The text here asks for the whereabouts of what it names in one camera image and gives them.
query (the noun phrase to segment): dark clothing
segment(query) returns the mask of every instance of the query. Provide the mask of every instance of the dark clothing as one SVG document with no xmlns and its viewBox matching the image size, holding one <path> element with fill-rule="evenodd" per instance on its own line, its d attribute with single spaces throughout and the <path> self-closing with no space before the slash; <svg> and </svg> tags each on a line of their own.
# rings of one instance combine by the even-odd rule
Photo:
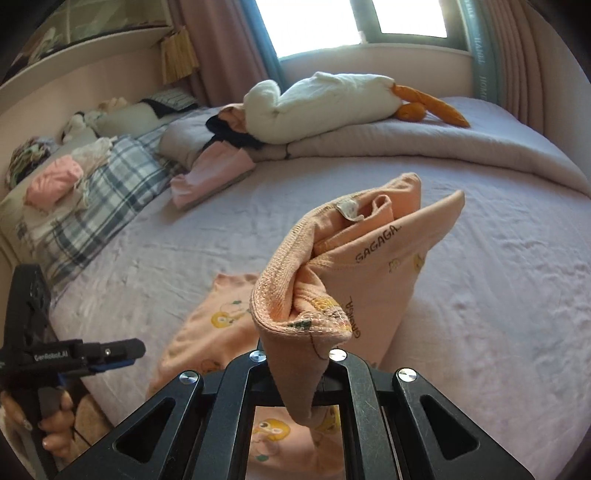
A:
<svg viewBox="0 0 591 480">
<path fill-rule="evenodd" d="M 189 106 L 186 106 L 185 108 L 177 110 L 169 105 L 165 105 L 164 103 L 160 103 L 159 101 L 153 100 L 151 98 L 144 98 L 140 100 L 140 102 L 147 103 L 150 107 L 152 107 L 152 110 L 158 118 L 162 118 L 164 115 L 170 115 L 171 113 L 185 113 L 199 108 L 198 104 L 193 103 Z"/>
<path fill-rule="evenodd" d="M 256 150 L 261 149 L 265 144 L 251 134 L 241 134 L 235 132 L 230 128 L 228 122 L 220 120 L 217 115 L 214 115 L 205 122 L 207 129 L 213 133 L 213 138 L 207 142 L 204 149 L 210 146 L 214 142 L 226 141 L 232 144 L 236 148 L 252 147 Z"/>
</svg>

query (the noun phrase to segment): pink folded clothing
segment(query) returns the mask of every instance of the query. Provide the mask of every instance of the pink folded clothing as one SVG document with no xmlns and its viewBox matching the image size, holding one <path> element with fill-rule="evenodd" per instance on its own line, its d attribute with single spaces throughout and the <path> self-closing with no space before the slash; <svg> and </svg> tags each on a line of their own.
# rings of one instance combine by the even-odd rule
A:
<svg viewBox="0 0 591 480">
<path fill-rule="evenodd" d="M 60 157 L 32 180 L 25 194 L 25 204 L 50 212 L 83 175 L 82 167 L 71 155 Z"/>
<path fill-rule="evenodd" d="M 306 214 L 255 284 L 252 318 L 291 418 L 318 428 L 312 407 L 337 345 L 379 364 L 413 295 L 427 253 L 456 223 L 464 193 L 421 208 L 410 173 Z"/>
<path fill-rule="evenodd" d="M 243 149 L 238 150 L 228 142 L 215 142 L 203 151 L 189 173 L 170 181 L 173 203 L 179 209 L 195 206 L 241 180 L 254 167 Z"/>
<path fill-rule="evenodd" d="M 210 294 L 164 351 L 147 397 L 185 370 L 206 375 L 256 348 L 258 332 L 249 300 L 257 278 L 258 274 L 216 277 Z M 285 408 L 257 407 L 249 458 L 271 468 L 331 475 L 343 469 L 341 438 L 338 407 L 328 409 L 315 430 L 295 423 Z"/>
</svg>

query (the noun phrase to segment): black gripper frame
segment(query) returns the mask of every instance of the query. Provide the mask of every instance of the black gripper frame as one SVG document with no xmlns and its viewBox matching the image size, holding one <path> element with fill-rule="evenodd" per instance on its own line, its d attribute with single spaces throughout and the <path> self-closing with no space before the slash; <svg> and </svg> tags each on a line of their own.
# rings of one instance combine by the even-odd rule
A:
<svg viewBox="0 0 591 480">
<path fill-rule="evenodd" d="M 260 360 L 246 353 L 224 372 L 176 377 L 57 479 L 244 478 L 255 407 L 282 406 Z M 412 370 L 385 373 L 350 353 L 331 360 L 314 405 L 336 404 L 347 480 L 533 480 Z"/>
</svg>

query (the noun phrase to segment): plaid pillow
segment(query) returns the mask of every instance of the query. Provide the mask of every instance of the plaid pillow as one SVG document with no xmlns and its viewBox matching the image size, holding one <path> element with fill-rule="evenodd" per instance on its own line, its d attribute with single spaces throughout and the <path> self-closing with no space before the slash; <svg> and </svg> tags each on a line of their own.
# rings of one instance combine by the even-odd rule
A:
<svg viewBox="0 0 591 480">
<path fill-rule="evenodd" d="M 188 112 L 199 107 L 197 99 L 180 88 L 163 90 L 140 101 L 152 107 L 158 118 L 171 113 Z"/>
<path fill-rule="evenodd" d="M 169 180 L 169 172 L 137 140 L 120 137 L 109 164 L 88 181 L 88 208 L 55 224 L 35 249 L 53 291 L 61 292 L 74 280 Z"/>
</svg>

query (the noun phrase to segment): printed cartoon character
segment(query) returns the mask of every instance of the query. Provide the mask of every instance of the printed cartoon character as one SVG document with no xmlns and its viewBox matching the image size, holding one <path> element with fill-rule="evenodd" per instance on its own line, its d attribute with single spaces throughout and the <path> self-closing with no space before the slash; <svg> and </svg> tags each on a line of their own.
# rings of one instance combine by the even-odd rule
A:
<svg viewBox="0 0 591 480">
<path fill-rule="evenodd" d="M 420 273 L 423 265 L 425 264 L 425 257 L 421 257 L 419 254 L 416 254 L 413 259 L 414 269 L 417 273 Z"/>
<path fill-rule="evenodd" d="M 340 432 L 340 415 L 337 405 L 331 405 L 327 408 L 322 423 L 315 428 L 315 431 L 326 435 L 334 435 Z"/>
<path fill-rule="evenodd" d="M 206 358 L 203 362 L 201 362 L 202 375 L 207 375 L 211 372 L 219 372 L 222 369 L 222 364 L 218 361 L 212 360 L 211 358 Z"/>
<path fill-rule="evenodd" d="M 251 455 L 259 462 L 266 462 L 279 454 L 279 441 L 290 434 L 291 428 L 281 420 L 265 419 L 252 429 Z"/>
<path fill-rule="evenodd" d="M 389 273 L 392 273 L 400 266 L 400 260 L 398 258 L 394 258 L 394 260 L 390 261 L 388 266 L 390 267 Z"/>
<path fill-rule="evenodd" d="M 218 312 L 212 316 L 212 325 L 215 328 L 226 328 L 233 324 L 236 320 L 244 317 L 251 311 L 242 300 L 234 300 L 231 303 L 222 305 Z"/>
</svg>

